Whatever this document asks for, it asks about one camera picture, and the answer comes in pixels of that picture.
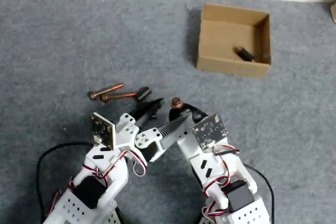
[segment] screw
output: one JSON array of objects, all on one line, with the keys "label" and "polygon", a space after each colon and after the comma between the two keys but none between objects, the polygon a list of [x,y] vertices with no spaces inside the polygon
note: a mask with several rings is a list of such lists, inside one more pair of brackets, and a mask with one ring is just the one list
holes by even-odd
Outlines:
[{"label": "screw", "polygon": [[171,107],[173,109],[180,109],[182,108],[182,106],[183,106],[183,101],[180,98],[175,97],[172,99]]},{"label": "screw", "polygon": [[98,90],[98,91],[90,91],[88,93],[88,96],[91,100],[95,100],[101,94],[104,94],[104,93],[107,93],[107,92],[110,92],[112,90],[119,89],[119,88],[122,88],[122,87],[124,87],[124,83],[118,83],[118,84],[112,85],[112,86],[110,86],[108,88],[105,88],[105,89],[101,89],[101,90]]},{"label": "screw", "polygon": [[101,100],[104,102],[107,102],[111,99],[118,99],[118,98],[126,98],[126,97],[133,97],[137,93],[136,92],[129,92],[129,93],[123,93],[123,94],[102,94],[101,95]]}]

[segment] floor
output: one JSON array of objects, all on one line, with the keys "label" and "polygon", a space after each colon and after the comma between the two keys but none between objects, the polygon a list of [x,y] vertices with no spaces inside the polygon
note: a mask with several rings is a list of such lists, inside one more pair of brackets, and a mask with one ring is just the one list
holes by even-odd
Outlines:
[{"label": "floor", "polygon": [[[272,66],[265,78],[195,68],[201,8],[220,3],[271,13]],[[219,112],[241,159],[276,195],[276,223],[333,223],[336,217],[336,25],[326,4],[267,0],[0,0],[0,223],[38,223],[35,168],[46,149],[91,141],[89,112],[118,120],[132,100],[106,105],[87,91],[149,85]],[[49,204],[83,161],[84,147],[46,158]],[[253,174],[270,209],[266,184]],[[173,146],[143,178],[130,175],[118,204],[128,222],[193,223],[204,196]]]}]

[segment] copper screw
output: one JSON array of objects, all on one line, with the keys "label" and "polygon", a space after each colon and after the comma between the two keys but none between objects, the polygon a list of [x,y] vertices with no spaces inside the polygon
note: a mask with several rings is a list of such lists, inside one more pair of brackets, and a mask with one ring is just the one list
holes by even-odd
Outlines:
[{"label": "copper screw", "polygon": [[104,93],[107,93],[107,92],[110,92],[112,90],[116,90],[116,89],[119,89],[119,88],[122,88],[122,87],[124,87],[124,83],[118,83],[118,84],[112,85],[112,86],[110,86],[108,88],[105,88],[105,89],[101,89],[101,90],[98,90],[98,91],[90,91],[88,93],[88,96],[91,100],[94,100],[98,96],[100,96],[101,94],[104,94]]},{"label": "copper screw", "polygon": [[135,96],[137,93],[136,92],[129,92],[129,93],[123,93],[123,94],[102,94],[101,95],[101,100],[104,102],[107,102],[111,99],[118,99],[118,98],[126,98],[126,97],[133,97]]},{"label": "copper screw", "polygon": [[173,109],[180,109],[182,108],[182,106],[183,106],[183,101],[180,98],[174,97],[172,99],[171,107]]}]

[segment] brown cardboard box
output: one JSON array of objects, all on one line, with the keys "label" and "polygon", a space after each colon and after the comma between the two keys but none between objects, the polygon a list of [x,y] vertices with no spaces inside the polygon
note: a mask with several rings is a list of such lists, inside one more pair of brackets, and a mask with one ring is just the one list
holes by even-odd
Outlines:
[{"label": "brown cardboard box", "polygon": [[[235,47],[244,47],[255,62],[243,61]],[[271,65],[269,13],[205,4],[199,35],[197,68],[264,76]]]}]

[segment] red and white wire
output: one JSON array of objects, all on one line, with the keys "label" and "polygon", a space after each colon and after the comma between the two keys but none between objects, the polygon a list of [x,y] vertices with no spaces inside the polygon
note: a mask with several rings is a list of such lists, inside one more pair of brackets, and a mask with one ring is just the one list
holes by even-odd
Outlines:
[{"label": "red and white wire", "polygon": [[233,145],[230,145],[230,144],[215,144],[215,145],[213,146],[213,153],[214,153],[214,154],[216,153],[216,152],[215,152],[215,148],[216,148],[217,146],[230,148],[231,150],[236,150],[237,152],[239,152],[239,150],[238,150],[236,147],[234,147]]},{"label": "red and white wire", "polygon": [[95,167],[95,169],[87,166],[87,165],[82,165],[83,168],[91,171],[93,173],[93,175],[98,178],[98,179],[104,179],[104,182],[105,182],[105,187],[108,186],[108,182],[107,182],[107,178],[106,177],[103,177],[102,173],[99,171],[99,168],[98,167]]},{"label": "red and white wire", "polygon": [[202,215],[205,219],[207,219],[209,222],[213,223],[213,224],[216,224],[216,219],[214,218],[214,220],[212,218],[210,218],[208,215],[207,215],[207,209],[208,207],[203,207],[202,208]]},{"label": "red and white wire", "polygon": [[216,209],[215,211],[212,211],[212,208],[215,206],[216,201],[213,201],[209,207],[203,207],[202,208],[202,215],[207,220],[211,221],[212,223],[216,223],[216,217],[221,216],[229,211],[229,209]]},{"label": "red and white wire", "polygon": [[139,176],[139,177],[144,176],[144,175],[146,174],[146,172],[147,172],[147,167],[146,167],[145,162],[141,159],[141,157],[140,157],[137,153],[135,153],[134,151],[131,151],[131,150],[127,150],[127,151],[123,151],[123,152],[119,155],[119,157],[117,158],[117,160],[114,161],[114,163],[111,164],[111,165],[107,168],[107,170],[102,174],[102,177],[105,178],[105,177],[110,173],[110,171],[112,171],[112,169],[115,168],[116,163],[117,163],[120,159],[122,159],[123,157],[125,157],[125,155],[126,155],[128,152],[131,153],[131,154],[133,155],[133,157],[136,159],[136,161],[138,161],[137,163],[140,164],[141,167],[142,167],[142,169],[143,169],[143,173],[142,173],[142,174],[137,173],[137,172],[135,171],[135,169],[134,169],[136,164],[134,164],[134,165],[133,165],[133,171],[134,171],[134,173],[135,173],[137,176]]},{"label": "red and white wire", "polygon": [[62,192],[61,192],[60,189],[57,189],[57,190],[54,192],[53,196],[52,196],[52,202],[51,202],[51,204],[50,204],[50,206],[49,206],[49,209],[48,209],[48,212],[47,212],[46,217],[48,217],[49,214],[50,214],[50,213],[52,212],[52,210],[54,209],[55,204],[56,204],[56,198],[57,198],[57,196],[59,196],[59,195],[62,195]]}]

